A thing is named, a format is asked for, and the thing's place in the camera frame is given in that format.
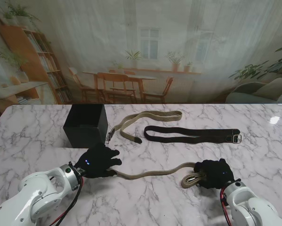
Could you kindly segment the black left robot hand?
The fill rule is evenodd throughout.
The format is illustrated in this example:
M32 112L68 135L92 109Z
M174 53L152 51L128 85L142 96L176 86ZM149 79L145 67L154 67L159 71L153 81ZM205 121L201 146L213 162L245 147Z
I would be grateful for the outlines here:
M77 161L75 168L82 169L86 178L105 178L117 175L111 167L122 164L121 159L116 158L120 152L106 147L102 143L89 148Z

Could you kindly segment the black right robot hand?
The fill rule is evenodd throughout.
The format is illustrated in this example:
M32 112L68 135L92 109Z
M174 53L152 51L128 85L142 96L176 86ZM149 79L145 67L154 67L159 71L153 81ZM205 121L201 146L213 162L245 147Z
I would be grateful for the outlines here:
M204 160L196 162L194 172L200 172L205 175L205 178L199 181L199 185L206 189L221 189L227 182L234 181L234 174L223 158L218 161Z

